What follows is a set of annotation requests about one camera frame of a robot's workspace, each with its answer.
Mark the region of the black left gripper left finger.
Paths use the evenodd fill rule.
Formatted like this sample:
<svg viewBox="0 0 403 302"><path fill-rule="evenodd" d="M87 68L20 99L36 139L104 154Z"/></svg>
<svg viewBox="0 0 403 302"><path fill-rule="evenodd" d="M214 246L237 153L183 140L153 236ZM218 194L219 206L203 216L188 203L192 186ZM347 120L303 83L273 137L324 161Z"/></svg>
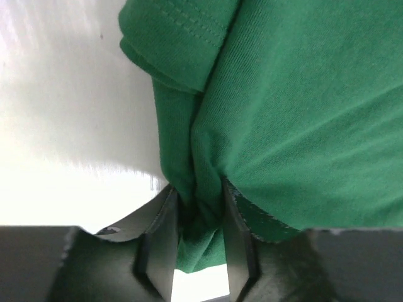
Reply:
<svg viewBox="0 0 403 302"><path fill-rule="evenodd" d="M149 293L171 301L178 251L178 193L167 185L152 200L96 236L111 242L137 244L133 275Z"/></svg>

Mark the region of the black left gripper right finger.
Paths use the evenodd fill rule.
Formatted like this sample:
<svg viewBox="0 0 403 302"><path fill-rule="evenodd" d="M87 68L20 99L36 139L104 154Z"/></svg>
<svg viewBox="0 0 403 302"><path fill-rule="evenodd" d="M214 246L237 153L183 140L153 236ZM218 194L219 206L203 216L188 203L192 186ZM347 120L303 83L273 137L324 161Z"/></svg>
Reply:
<svg viewBox="0 0 403 302"><path fill-rule="evenodd" d="M222 179L225 204L223 220L229 300L245 301L246 294L263 276L256 244L278 243L296 236L296 230L250 202L229 182Z"/></svg>

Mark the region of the dark green t-shirt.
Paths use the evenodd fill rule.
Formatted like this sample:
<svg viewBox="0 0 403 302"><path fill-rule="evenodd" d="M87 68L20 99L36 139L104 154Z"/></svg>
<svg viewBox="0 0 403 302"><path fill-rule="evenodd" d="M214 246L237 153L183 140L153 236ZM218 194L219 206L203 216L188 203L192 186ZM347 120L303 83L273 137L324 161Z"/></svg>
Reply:
<svg viewBox="0 0 403 302"><path fill-rule="evenodd" d="M152 78L179 270L225 263L222 179L270 242L402 226L401 1L127 1L118 22Z"/></svg>

